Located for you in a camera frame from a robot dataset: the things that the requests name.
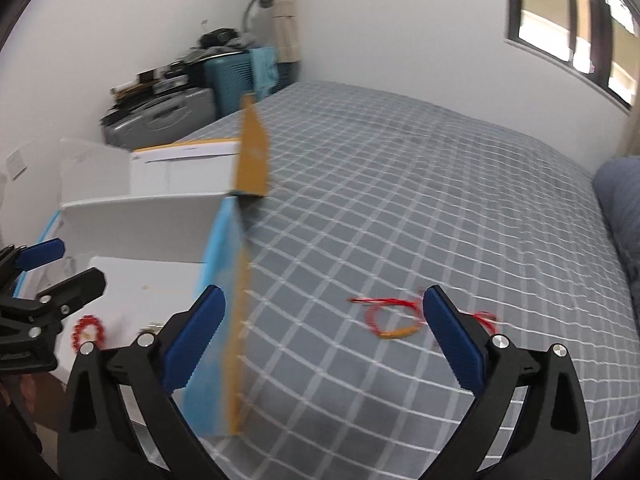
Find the mattress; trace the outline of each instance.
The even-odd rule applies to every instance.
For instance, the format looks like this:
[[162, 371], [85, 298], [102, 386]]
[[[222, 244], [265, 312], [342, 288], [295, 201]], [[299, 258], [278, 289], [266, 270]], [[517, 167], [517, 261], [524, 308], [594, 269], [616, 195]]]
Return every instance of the mattress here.
[[[244, 211], [242, 433], [206, 442], [229, 477], [418, 478], [472, 396], [428, 328], [378, 339], [347, 299], [433, 283], [460, 310], [497, 314], [522, 348], [567, 346], [599, 472], [638, 422], [640, 344], [591, 177], [538, 140], [386, 92], [298, 83], [258, 108], [271, 190]], [[233, 115], [188, 139], [237, 128]]]

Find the gray suitcase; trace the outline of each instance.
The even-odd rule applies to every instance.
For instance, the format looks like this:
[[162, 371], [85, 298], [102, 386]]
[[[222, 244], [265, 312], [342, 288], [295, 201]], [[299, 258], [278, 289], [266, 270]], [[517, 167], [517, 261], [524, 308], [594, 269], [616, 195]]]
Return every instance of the gray suitcase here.
[[102, 127], [104, 142], [128, 150], [171, 144], [216, 119], [213, 92], [194, 88], [145, 103], [115, 124]]

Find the wall outlet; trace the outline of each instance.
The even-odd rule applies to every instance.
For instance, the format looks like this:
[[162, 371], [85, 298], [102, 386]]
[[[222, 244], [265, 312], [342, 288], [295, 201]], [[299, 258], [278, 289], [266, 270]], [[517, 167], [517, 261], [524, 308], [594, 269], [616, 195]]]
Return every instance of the wall outlet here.
[[15, 180], [27, 171], [27, 165], [24, 163], [24, 160], [22, 160], [20, 150], [15, 150], [9, 155], [9, 158], [6, 160], [6, 171], [11, 180]]

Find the red string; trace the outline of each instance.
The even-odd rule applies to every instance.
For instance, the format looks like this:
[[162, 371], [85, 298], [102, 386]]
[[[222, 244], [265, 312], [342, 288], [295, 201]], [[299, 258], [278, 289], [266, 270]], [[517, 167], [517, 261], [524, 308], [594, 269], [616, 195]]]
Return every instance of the red string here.
[[[378, 337], [405, 337], [417, 332], [420, 329], [420, 326], [425, 323], [422, 309], [420, 308], [420, 306], [418, 306], [417, 301], [400, 300], [398, 298], [350, 298], [349, 301], [351, 303], [365, 303], [369, 305], [369, 308], [365, 311], [364, 315], [365, 323], [367, 324], [369, 329]], [[417, 318], [416, 324], [392, 332], [383, 332], [382, 330], [380, 330], [380, 327], [376, 323], [376, 312], [384, 306], [404, 306], [405, 308], [413, 310]], [[495, 322], [497, 321], [497, 317], [495, 314], [482, 310], [480, 312], [472, 314], [471, 316], [473, 316], [473, 318], [476, 319], [478, 323], [480, 323], [480, 325], [482, 325], [490, 335], [495, 335], [498, 332], [495, 324]]]

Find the metal screw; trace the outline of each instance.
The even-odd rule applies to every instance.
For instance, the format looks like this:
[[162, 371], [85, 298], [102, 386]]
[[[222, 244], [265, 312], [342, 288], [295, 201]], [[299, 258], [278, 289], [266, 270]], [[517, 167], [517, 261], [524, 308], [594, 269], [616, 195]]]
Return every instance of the metal screw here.
[[506, 336], [503, 336], [502, 334], [494, 335], [491, 338], [491, 342], [494, 344], [494, 346], [497, 346], [498, 348], [507, 348], [507, 346], [509, 346], [509, 340], [507, 339]]
[[145, 332], [138, 336], [138, 344], [144, 348], [151, 346], [156, 340], [156, 336], [154, 336], [151, 332]]
[[87, 341], [80, 347], [80, 353], [82, 355], [89, 355], [94, 351], [94, 344], [91, 341]]
[[564, 357], [566, 355], [566, 348], [561, 344], [555, 344], [553, 351], [558, 357]]

